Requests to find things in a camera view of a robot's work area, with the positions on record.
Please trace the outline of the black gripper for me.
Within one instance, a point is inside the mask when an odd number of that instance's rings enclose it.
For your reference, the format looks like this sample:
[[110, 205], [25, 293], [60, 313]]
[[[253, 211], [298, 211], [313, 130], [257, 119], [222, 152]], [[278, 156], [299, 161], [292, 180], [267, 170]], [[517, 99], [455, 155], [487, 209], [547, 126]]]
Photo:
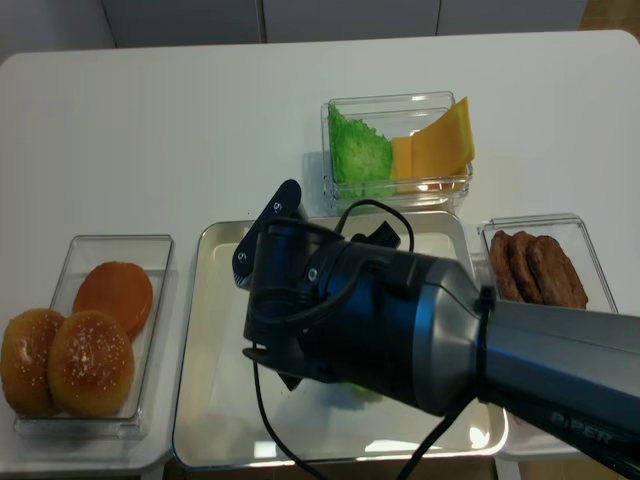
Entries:
[[360, 267], [337, 270], [351, 245], [343, 228], [271, 219], [255, 222], [242, 240], [242, 286], [250, 293], [244, 336], [252, 344], [244, 353], [289, 390], [305, 379], [360, 381], [346, 311]]

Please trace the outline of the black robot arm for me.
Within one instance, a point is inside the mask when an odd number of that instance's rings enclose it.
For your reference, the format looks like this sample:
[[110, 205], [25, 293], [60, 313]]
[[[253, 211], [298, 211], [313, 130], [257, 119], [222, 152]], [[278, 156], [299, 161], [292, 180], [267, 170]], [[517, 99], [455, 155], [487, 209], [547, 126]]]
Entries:
[[621, 475], [639, 475], [639, 321], [498, 299], [457, 261], [351, 242], [300, 220], [245, 235], [246, 356], [428, 414], [497, 405]]

